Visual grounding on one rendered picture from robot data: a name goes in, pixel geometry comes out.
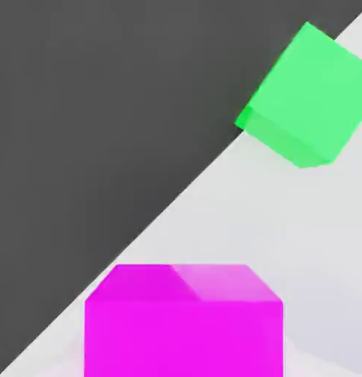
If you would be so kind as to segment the small magenta cube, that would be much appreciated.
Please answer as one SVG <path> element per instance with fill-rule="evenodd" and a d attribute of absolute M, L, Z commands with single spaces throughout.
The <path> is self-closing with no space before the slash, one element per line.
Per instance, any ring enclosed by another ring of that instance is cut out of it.
<path fill-rule="evenodd" d="M 284 377 L 283 304 L 241 264 L 119 264 L 85 302 L 83 377 Z"/>

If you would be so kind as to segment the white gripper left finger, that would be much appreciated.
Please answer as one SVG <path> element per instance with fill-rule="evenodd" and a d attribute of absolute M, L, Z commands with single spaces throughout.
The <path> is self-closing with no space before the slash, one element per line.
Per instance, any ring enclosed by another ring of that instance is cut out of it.
<path fill-rule="evenodd" d="M 27 377 L 83 377 L 83 335 L 40 339 Z"/>

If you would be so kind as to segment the small green cube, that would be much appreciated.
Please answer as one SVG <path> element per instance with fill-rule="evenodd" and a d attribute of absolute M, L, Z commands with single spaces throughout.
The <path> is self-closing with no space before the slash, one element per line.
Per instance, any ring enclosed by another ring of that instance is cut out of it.
<path fill-rule="evenodd" d="M 299 168 L 332 163 L 362 121 L 362 59 L 305 23 L 235 125 Z"/>

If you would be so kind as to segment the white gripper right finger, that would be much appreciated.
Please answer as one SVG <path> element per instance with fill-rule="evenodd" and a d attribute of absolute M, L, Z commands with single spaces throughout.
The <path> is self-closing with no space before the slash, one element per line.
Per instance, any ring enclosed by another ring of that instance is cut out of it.
<path fill-rule="evenodd" d="M 284 377 L 358 377 L 358 374 L 299 350 L 286 337 Z"/>

